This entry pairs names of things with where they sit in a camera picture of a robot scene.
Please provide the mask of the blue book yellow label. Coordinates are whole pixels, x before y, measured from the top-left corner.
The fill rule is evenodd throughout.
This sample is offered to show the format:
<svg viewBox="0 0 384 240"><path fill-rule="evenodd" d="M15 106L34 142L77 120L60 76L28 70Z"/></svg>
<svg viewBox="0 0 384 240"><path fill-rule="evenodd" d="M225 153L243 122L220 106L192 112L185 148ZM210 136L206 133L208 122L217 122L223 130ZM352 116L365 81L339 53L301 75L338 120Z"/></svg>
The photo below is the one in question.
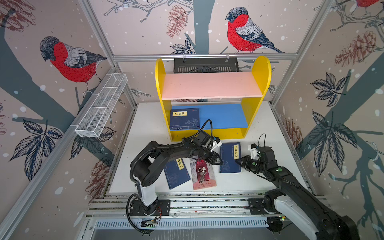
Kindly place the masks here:
<svg viewBox="0 0 384 240"><path fill-rule="evenodd" d="M170 190L191 180L182 158L169 161L164 167L164 172Z"/></svg>
<svg viewBox="0 0 384 240"><path fill-rule="evenodd" d="M241 158L241 143L224 143L221 146L220 156L223 164L220 166L220 174L237 174L241 172L241 166L236 160Z"/></svg>

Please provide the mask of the blue book plant cover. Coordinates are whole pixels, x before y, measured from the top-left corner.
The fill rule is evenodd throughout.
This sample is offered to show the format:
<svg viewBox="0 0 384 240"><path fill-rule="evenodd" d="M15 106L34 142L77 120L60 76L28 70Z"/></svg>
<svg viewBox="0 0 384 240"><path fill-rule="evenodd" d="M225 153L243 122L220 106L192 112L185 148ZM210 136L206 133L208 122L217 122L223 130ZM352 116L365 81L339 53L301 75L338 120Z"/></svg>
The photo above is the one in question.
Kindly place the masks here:
<svg viewBox="0 0 384 240"><path fill-rule="evenodd" d="M170 130L198 130L200 128L200 112L198 108L171 110Z"/></svg>

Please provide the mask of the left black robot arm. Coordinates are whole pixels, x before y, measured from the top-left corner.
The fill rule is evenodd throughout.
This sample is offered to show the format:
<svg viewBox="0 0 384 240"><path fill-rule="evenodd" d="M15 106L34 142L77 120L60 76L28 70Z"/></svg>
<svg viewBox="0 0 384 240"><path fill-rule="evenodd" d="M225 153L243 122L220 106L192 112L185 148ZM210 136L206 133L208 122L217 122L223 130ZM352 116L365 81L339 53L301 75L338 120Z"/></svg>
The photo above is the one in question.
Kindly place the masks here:
<svg viewBox="0 0 384 240"><path fill-rule="evenodd" d="M197 133L182 138L180 143L148 143L130 164L130 179L138 190L139 209L143 210L145 215L151 215L157 210L155 182L168 162L196 156L211 165L222 165L220 155L214 151L214 148L220 145L221 140L213 136L213 123L210 119L205 121Z"/></svg>

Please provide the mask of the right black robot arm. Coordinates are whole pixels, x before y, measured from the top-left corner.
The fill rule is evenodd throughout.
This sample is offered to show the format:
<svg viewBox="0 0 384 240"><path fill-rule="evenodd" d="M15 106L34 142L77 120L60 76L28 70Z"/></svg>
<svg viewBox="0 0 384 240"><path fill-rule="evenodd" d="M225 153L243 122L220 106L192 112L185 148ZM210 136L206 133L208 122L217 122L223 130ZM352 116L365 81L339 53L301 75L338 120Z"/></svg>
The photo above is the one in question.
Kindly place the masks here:
<svg viewBox="0 0 384 240"><path fill-rule="evenodd" d="M250 155L236 160L248 172L271 182L276 189L265 192L264 209L287 217L310 240L358 240L356 223L328 208L285 167L279 166L271 147L249 146Z"/></svg>

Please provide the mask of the red Hamlet book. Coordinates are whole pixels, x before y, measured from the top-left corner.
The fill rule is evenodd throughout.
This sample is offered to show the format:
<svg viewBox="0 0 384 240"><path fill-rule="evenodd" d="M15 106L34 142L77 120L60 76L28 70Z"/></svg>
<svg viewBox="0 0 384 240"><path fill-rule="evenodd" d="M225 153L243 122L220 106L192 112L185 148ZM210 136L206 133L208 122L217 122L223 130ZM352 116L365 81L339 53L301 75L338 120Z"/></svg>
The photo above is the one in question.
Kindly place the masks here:
<svg viewBox="0 0 384 240"><path fill-rule="evenodd" d="M216 187L213 166L204 160L190 158L191 176L194 191Z"/></svg>

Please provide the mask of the yellow pink blue bookshelf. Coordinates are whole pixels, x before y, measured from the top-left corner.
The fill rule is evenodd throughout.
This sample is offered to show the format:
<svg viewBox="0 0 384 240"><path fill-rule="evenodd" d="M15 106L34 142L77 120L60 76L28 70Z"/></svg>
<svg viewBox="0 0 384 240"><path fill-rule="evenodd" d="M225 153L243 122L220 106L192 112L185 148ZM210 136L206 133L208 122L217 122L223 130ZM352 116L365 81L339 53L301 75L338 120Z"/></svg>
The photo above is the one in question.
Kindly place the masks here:
<svg viewBox="0 0 384 240"><path fill-rule="evenodd" d="M213 122L213 135L222 140L244 139L271 83L272 67L267 57L258 57L250 72L167 74L161 59L156 61L156 87L167 128L181 111L173 100L241 100L239 104L198 105L200 122Z"/></svg>

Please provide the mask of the black plastic tray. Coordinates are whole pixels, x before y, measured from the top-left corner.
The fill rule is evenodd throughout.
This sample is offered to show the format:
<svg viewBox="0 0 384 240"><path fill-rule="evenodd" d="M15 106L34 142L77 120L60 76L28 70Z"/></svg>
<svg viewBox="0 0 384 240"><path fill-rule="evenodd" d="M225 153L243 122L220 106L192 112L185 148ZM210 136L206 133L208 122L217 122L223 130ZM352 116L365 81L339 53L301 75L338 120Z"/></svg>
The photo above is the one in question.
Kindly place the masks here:
<svg viewBox="0 0 384 240"><path fill-rule="evenodd" d="M237 58L175 59L174 74L239 72Z"/></svg>

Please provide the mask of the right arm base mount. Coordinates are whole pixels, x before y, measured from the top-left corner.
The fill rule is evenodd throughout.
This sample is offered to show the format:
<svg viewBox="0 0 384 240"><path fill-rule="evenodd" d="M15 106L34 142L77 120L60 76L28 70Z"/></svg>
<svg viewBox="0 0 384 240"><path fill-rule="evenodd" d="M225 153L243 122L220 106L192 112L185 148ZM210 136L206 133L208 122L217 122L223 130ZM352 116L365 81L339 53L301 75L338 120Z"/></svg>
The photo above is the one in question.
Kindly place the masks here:
<svg viewBox="0 0 384 240"><path fill-rule="evenodd" d="M280 214L275 207L275 200L281 196L286 194L279 189L267 191L262 199L248 199L248 206L245 206L245 209L250 210L252 215Z"/></svg>

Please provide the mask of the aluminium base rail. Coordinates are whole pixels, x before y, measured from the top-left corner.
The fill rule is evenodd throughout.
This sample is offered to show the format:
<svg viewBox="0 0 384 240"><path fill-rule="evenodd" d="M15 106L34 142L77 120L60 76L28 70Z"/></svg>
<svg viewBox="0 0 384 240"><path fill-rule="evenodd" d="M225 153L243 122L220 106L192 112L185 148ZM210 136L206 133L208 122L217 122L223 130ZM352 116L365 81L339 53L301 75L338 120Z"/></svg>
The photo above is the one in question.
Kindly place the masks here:
<svg viewBox="0 0 384 240"><path fill-rule="evenodd" d="M203 216L203 215L249 215L246 209L250 205L249 199L264 199L260 193L243 194L190 194L190 195L159 195L158 200L170 201L170 216L179 217L182 215ZM117 216L126 214L126 203L128 196L107 196L103 199L91 201L86 212L87 217L91 216Z"/></svg>

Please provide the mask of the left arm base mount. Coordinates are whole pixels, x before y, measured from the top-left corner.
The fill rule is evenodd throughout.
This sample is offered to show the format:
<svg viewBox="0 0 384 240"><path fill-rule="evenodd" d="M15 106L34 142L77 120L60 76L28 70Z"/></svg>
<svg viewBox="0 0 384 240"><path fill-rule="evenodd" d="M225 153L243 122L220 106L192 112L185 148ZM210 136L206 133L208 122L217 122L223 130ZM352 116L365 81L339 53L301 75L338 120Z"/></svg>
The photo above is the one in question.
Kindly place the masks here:
<svg viewBox="0 0 384 240"><path fill-rule="evenodd" d="M156 200L150 206L145 206L141 200L133 200L128 208L130 217L169 216L170 200Z"/></svg>

